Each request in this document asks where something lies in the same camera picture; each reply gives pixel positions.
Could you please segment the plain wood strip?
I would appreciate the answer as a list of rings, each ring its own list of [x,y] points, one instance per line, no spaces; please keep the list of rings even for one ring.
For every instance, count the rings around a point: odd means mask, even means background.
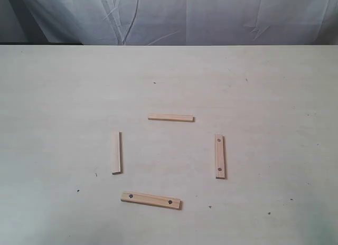
[[[114,133],[113,141],[113,156],[112,156],[112,175],[121,174],[123,171],[123,157],[122,157],[122,136],[121,132],[117,131]]]
[[[179,121],[193,123],[194,117],[192,115],[149,114],[148,120]]]

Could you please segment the wood strip with magnets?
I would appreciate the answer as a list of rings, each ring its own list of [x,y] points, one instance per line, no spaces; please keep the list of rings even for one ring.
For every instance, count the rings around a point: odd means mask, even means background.
[[[144,194],[137,192],[122,192],[120,200],[122,202],[149,205],[173,210],[181,209],[181,200],[174,197]]]
[[[215,177],[227,178],[225,137],[222,134],[215,135]]]

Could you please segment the white backdrop cloth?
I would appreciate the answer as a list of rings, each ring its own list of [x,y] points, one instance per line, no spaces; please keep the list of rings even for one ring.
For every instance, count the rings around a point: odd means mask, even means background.
[[[337,44],[337,0],[1,0],[1,42]]]

